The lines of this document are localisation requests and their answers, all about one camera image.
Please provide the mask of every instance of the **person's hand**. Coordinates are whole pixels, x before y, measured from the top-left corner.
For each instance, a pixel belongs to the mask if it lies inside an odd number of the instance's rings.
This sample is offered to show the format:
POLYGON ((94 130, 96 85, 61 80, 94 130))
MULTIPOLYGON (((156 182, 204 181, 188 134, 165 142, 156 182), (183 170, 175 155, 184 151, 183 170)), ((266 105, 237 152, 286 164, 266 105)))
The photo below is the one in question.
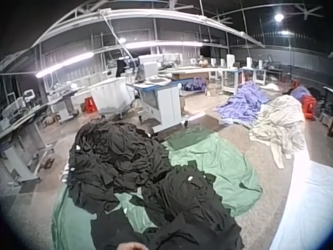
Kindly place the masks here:
POLYGON ((117 250, 148 250, 145 245, 137 242, 122 243, 117 247, 117 250))

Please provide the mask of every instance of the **black fabric pile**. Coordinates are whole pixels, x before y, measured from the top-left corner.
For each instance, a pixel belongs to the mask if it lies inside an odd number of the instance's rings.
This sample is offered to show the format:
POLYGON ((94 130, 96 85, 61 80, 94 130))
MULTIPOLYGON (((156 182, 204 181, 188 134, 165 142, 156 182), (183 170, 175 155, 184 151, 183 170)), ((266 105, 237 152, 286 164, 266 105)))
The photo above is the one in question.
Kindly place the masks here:
POLYGON ((70 149, 67 178, 75 205, 95 214, 119 204, 114 193, 136 192, 170 171, 169 152, 130 123, 85 124, 70 149))
POLYGON ((195 161, 171 167, 165 147, 132 124, 102 119, 84 125, 70 150, 69 167, 69 196, 97 213, 91 221, 97 250, 133 241, 149 250, 244 247, 240 226, 213 189, 215 176, 199 171, 195 161), (131 203, 144 206, 159 227, 142 234, 122 209, 112 211, 119 203, 114 193, 138 187, 143 199, 133 195, 131 203))

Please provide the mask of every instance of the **concrete floor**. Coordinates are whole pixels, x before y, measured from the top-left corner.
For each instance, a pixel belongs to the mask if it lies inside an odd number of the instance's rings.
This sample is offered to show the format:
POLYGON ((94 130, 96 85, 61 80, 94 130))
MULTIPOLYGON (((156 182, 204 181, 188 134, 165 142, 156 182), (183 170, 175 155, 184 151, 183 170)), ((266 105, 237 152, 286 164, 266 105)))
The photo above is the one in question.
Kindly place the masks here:
MULTIPOLYGON (((225 102, 227 98, 227 95, 207 97, 204 94, 186 97, 185 109, 189 114, 206 112, 205 116, 191 121, 189 126, 200 124, 216 131, 244 153, 257 171, 264 190, 263 195, 250 211, 237 217, 236 220, 242 227, 241 235, 246 249, 265 250, 269 248, 283 214, 289 191, 292 161, 285 161, 285 168, 279 170, 274 164, 270 148, 250 141, 246 128, 238 125, 229 127, 219 125, 219 116, 213 108, 225 102)), ((2 214, 7 216, 13 228, 33 249, 52 248, 50 220, 54 201, 62 185, 60 176, 68 159, 68 150, 80 126, 95 117, 96 114, 80 115, 62 126, 54 124, 43 129, 42 134, 46 143, 57 142, 55 153, 50 155, 56 159, 52 168, 40 171, 42 177, 40 183, 26 185, 21 189, 16 188, 16 193, 7 192, 6 196, 1 197, 2 214)), ((149 124, 146 122, 140 124, 133 113, 130 113, 125 120, 144 129, 149 124)), ((311 159, 330 165, 333 163, 333 139, 328 138, 326 133, 327 129, 319 122, 306 123, 305 135, 311 159)))

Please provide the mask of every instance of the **red plastic stool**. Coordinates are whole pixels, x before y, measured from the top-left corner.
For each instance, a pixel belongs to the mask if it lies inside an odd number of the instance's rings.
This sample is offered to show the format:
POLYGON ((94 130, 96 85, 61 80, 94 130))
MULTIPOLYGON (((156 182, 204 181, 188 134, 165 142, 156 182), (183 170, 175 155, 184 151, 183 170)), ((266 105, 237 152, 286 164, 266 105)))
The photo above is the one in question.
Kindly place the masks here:
POLYGON ((316 107, 316 99, 312 96, 305 95, 303 97, 302 110, 306 119, 314 119, 314 109, 316 107))
POLYGON ((88 114, 97 111, 94 99, 92 97, 86 98, 84 100, 84 104, 85 104, 85 110, 87 111, 88 114))

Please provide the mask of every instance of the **white mattress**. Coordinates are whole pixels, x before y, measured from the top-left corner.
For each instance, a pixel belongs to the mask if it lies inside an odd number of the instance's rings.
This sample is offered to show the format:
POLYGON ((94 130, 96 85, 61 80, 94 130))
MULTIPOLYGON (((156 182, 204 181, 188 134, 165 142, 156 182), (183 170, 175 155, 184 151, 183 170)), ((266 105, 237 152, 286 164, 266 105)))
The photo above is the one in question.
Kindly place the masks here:
POLYGON ((333 230, 333 168, 295 154, 285 211, 270 250, 319 249, 333 230))

